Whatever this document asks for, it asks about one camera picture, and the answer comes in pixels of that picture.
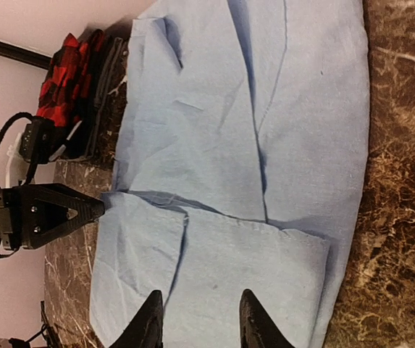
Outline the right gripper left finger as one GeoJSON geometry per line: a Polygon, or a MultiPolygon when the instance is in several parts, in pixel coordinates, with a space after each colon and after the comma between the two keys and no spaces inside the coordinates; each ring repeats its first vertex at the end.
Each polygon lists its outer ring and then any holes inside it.
{"type": "Polygon", "coordinates": [[[110,348],[162,348],[163,314],[162,292],[154,290],[110,348]]]}

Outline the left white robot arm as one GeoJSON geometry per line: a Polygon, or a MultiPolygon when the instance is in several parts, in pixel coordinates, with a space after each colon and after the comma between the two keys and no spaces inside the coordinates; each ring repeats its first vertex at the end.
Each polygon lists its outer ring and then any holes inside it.
{"type": "Polygon", "coordinates": [[[0,188],[0,247],[39,249],[92,223],[104,203],[60,183],[0,188]]]}

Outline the light blue long sleeve shirt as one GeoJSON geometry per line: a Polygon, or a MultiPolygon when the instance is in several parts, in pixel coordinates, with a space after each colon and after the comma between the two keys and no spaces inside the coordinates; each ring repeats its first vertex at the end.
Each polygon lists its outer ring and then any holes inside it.
{"type": "Polygon", "coordinates": [[[111,346],[160,290],[166,347],[237,347],[244,289],[321,347],[369,142],[360,1],[157,1],[134,19],[90,322],[111,346]]]}

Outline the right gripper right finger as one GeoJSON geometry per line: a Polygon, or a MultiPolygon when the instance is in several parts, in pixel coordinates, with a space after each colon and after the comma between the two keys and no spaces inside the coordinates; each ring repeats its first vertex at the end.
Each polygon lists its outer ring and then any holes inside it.
{"type": "Polygon", "coordinates": [[[242,348],[293,348],[250,289],[240,298],[239,319],[242,348]]]}

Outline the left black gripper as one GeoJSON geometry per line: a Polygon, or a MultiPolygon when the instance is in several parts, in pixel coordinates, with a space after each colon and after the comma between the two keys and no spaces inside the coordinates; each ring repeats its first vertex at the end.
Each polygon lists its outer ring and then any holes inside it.
{"type": "Polygon", "coordinates": [[[0,188],[0,247],[6,250],[39,249],[69,236],[104,214],[100,199],[64,184],[28,184],[0,188]],[[61,215],[34,214],[33,202],[45,202],[77,210],[68,218],[61,215]]]}

